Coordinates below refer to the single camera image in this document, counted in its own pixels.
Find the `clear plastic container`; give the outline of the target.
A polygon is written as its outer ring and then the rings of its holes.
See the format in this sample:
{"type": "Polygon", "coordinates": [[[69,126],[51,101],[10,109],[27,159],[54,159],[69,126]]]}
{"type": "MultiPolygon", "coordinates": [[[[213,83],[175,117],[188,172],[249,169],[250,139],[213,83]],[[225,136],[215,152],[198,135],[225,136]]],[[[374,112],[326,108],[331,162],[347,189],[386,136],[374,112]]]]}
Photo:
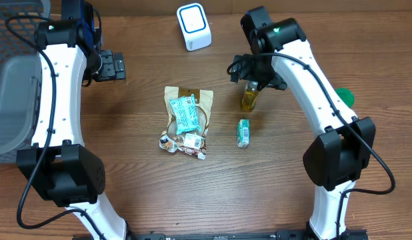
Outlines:
{"type": "Polygon", "coordinates": [[[241,100],[241,108],[246,112],[252,112],[255,108],[257,97],[259,91],[257,90],[258,82],[248,81],[245,90],[243,92],[243,97],[241,100]]]}

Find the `brown Pantree snack packet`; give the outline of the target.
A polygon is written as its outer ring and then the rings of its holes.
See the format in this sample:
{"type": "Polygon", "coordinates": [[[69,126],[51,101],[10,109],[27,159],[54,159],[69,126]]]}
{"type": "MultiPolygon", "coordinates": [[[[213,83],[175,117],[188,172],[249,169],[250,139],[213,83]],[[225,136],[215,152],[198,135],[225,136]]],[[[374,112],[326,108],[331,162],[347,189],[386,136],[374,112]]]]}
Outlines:
{"type": "Polygon", "coordinates": [[[168,134],[170,137],[175,137],[176,134],[176,118],[173,109],[170,104],[170,100],[176,100],[180,97],[194,96],[195,105],[197,110],[197,116],[201,130],[197,129],[191,133],[207,136],[211,117],[211,108],[213,104],[213,91],[202,89],[190,89],[185,87],[172,87],[166,86],[164,90],[165,106],[168,114],[168,124],[166,130],[162,132],[162,135],[168,134]]]}

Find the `teal small carton box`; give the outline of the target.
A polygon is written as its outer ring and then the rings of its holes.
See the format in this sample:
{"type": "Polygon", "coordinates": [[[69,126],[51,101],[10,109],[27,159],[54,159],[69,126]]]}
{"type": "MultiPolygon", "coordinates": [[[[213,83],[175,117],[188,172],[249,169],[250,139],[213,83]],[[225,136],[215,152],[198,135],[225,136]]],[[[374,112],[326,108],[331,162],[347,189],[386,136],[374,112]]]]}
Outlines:
{"type": "Polygon", "coordinates": [[[250,126],[248,119],[241,119],[237,125],[237,146],[245,148],[250,144],[250,126]]]}

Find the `green lid spice jar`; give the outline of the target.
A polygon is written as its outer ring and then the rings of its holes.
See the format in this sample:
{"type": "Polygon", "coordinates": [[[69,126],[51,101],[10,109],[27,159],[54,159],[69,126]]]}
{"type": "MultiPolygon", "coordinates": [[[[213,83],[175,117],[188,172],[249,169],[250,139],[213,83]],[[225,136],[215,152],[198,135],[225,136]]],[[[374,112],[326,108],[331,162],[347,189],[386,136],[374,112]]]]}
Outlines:
{"type": "Polygon", "coordinates": [[[341,98],[341,100],[351,108],[355,103],[355,96],[354,94],[347,88],[338,88],[335,90],[336,94],[341,98]]]}

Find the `teal white snack packet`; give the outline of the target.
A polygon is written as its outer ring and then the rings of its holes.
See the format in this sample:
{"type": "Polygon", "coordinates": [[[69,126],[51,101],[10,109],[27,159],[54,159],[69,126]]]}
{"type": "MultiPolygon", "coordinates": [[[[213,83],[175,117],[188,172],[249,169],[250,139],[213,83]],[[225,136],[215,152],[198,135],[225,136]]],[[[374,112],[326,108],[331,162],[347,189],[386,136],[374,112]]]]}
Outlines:
{"type": "Polygon", "coordinates": [[[194,94],[170,100],[169,103],[176,119],[178,135],[184,132],[201,130],[194,94]]]}

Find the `brown white snack wrapper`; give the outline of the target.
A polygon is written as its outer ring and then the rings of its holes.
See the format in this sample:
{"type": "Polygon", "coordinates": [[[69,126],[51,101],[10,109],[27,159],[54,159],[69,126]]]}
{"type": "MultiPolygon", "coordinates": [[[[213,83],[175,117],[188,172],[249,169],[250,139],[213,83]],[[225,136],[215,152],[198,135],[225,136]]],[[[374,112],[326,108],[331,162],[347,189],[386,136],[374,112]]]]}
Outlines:
{"type": "Polygon", "coordinates": [[[206,158],[206,134],[198,131],[177,134],[176,131],[167,131],[159,139],[159,147],[170,153],[180,151],[200,160],[206,158]]]}

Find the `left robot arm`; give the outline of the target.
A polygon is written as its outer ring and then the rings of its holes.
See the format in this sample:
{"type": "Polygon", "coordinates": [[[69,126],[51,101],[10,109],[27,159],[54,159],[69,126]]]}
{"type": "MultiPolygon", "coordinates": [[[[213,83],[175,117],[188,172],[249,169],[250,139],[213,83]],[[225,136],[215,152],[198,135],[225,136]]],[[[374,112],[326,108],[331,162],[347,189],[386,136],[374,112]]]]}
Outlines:
{"type": "Polygon", "coordinates": [[[129,239],[128,223],[105,194],[104,164],[81,133],[82,88],[126,78],[122,54],[102,49],[101,41],[99,12],[87,1],[63,1],[58,21],[39,18],[29,42],[41,62],[38,121],[16,162],[27,188],[74,214],[92,239],[129,239]]]}

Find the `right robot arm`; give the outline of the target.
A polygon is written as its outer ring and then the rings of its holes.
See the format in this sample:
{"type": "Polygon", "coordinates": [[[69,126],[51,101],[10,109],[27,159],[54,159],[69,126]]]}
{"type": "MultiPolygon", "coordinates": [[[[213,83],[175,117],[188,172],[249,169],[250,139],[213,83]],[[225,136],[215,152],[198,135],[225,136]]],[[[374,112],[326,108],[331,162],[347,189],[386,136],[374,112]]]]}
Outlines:
{"type": "Polygon", "coordinates": [[[264,6],[249,10],[240,24],[251,54],[235,56],[232,82],[254,89],[290,88],[311,126],[314,141],[303,155],[315,184],[313,214],[304,230],[278,230],[277,239],[367,239],[345,225],[349,190],[369,164],[375,125],[359,119],[335,92],[316,62],[306,34],[294,18],[272,22],[264,6]]]}

